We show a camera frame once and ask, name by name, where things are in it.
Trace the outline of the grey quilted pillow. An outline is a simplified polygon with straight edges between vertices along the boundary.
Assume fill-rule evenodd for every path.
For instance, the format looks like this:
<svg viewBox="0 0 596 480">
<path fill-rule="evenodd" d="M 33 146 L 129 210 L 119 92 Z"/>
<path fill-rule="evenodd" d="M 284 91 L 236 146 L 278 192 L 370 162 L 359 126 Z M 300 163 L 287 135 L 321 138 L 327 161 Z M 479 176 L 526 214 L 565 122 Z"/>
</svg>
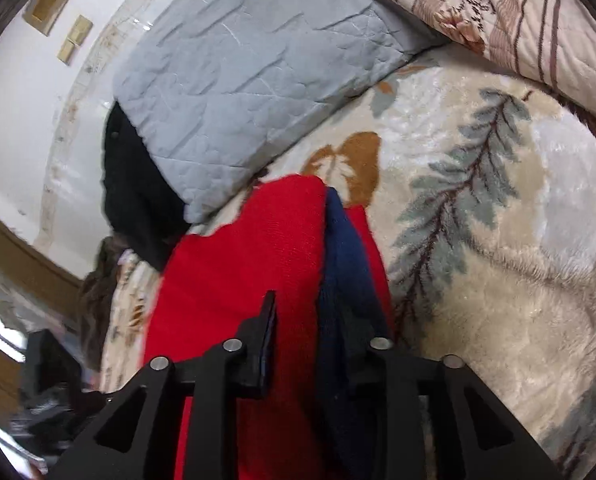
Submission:
<svg viewBox="0 0 596 480">
<path fill-rule="evenodd" d="M 116 72 L 113 94 L 195 224 L 439 44 L 389 0 L 174 0 Z"/>
</svg>

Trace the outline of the black garment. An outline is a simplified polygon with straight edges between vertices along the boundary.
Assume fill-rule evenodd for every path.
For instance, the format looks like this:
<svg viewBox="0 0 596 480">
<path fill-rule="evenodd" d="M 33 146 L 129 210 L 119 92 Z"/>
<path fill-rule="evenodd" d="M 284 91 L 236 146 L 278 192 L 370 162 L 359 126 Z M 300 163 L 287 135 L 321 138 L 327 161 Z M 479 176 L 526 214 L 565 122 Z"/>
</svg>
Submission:
<svg viewBox="0 0 596 480">
<path fill-rule="evenodd" d="M 104 214 L 138 257 L 161 272 L 187 233 L 183 200 L 165 181 L 135 127 L 114 103 L 102 142 Z"/>
</svg>

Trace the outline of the floral striped quilted pillow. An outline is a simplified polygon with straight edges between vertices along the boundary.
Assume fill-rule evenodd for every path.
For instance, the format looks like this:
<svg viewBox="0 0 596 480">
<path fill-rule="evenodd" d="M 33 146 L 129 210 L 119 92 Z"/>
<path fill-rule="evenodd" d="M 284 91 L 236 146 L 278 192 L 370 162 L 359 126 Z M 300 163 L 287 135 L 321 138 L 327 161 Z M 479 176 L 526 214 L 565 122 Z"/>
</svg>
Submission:
<svg viewBox="0 0 596 480">
<path fill-rule="evenodd" d="M 390 0 L 596 118 L 596 0 Z"/>
</svg>

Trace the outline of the dark brown fuzzy blanket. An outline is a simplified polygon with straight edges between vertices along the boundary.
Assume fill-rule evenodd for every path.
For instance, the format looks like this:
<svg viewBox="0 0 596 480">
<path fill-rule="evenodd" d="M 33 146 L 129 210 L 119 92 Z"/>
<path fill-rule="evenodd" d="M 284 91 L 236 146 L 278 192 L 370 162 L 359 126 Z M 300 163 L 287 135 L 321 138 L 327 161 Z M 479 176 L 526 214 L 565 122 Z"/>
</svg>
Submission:
<svg viewBox="0 0 596 480">
<path fill-rule="evenodd" d="M 95 372 L 101 370 L 119 260 L 127 248 L 126 240 L 119 234 L 105 237 L 98 248 L 95 268 L 86 275 L 77 294 L 78 339 L 86 366 Z"/>
</svg>

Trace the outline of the blue knitted garment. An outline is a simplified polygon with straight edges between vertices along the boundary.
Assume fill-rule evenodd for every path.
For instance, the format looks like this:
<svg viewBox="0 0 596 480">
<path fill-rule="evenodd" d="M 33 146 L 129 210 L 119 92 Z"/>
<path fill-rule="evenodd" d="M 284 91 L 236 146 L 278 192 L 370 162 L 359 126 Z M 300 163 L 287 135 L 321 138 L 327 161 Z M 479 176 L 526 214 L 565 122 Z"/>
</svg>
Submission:
<svg viewBox="0 0 596 480">
<path fill-rule="evenodd" d="M 333 188 L 325 196 L 324 263 L 317 297 L 316 363 L 333 366 L 388 335 L 367 250 Z"/>
</svg>

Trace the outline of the brown wooden mirrored wardrobe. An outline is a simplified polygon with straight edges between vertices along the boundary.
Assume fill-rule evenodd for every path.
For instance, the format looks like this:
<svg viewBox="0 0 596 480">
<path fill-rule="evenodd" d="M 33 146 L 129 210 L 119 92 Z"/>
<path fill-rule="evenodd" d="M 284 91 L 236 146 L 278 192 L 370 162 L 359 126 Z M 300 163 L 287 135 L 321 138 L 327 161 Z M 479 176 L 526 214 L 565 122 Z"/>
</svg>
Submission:
<svg viewBox="0 0 596 480">
<path fill-rule="evenodd" d="M 22 242 L 0 221 L 0 441 L 17 443 L 11 419 L 21 409 L 20 383 L 28 335 L 50 330 L 78 362 L 78 278 Z"/>
</svg>

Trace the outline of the beige leaf-pattern plush blanket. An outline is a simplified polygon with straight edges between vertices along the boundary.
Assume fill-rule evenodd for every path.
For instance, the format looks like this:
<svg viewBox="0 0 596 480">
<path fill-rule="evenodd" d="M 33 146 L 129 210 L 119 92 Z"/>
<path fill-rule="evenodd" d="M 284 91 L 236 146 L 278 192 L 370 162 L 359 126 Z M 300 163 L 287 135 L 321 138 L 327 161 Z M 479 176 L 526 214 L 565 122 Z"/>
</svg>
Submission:
<svg viewBox="0 0 596 480">
<path fill-rule="evenodd" d="M 364 206 L 397 336 L 460 352 L 560 473 L 596 463 L 596 128 L 461 49 L 389 75 L 280 158 L 221 141 L 174 185 L 208 226 L 255 178 L 314 174 Z"/>
</svg>

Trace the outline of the red knitted garment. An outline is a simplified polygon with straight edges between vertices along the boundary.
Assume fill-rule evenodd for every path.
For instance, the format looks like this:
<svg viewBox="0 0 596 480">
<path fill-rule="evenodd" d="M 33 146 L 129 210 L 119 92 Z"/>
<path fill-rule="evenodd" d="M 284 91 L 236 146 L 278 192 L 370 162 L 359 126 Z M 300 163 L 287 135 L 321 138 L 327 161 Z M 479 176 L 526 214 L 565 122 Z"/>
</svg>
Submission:
<svg viewBox="0 0 596 480">
<path fill-rule="evenodd" d="M 243 479 L 320 479 L 322 365 L 316 363 L 317 297 L 323 275 L 325 196 L 317 177 L 259 186 L 239 216 L 209 236 L 181 239 L 164 269 L 142 356 L 175 362 L 235 336 L 241 322 L 276 296 L 271 390 L 237 405 L 238 472 Z M 391 334 L 383 260 L 360 205 L 345 206 L 367 250 Z"/>
</svg>

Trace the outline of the small wall switch plate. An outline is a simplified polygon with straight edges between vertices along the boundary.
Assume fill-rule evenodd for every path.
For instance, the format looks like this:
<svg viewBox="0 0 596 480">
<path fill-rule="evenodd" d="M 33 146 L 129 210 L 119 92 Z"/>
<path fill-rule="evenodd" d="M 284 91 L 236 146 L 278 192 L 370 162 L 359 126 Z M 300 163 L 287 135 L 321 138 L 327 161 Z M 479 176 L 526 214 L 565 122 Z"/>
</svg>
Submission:
<svg viewBox="0 0 596 480">
<path fill-rule="evenodd" d="M 92 30 L 92 21 L 85 18 L 84 15 L 80 15 L 74 22 L 72 28 L 63 44 L 60 47 L 57 58 L 58 60 L 66 65 L 69 65 L 71 58 L 75 51 L 82 47 L 84 41 Z"/>
</svg>

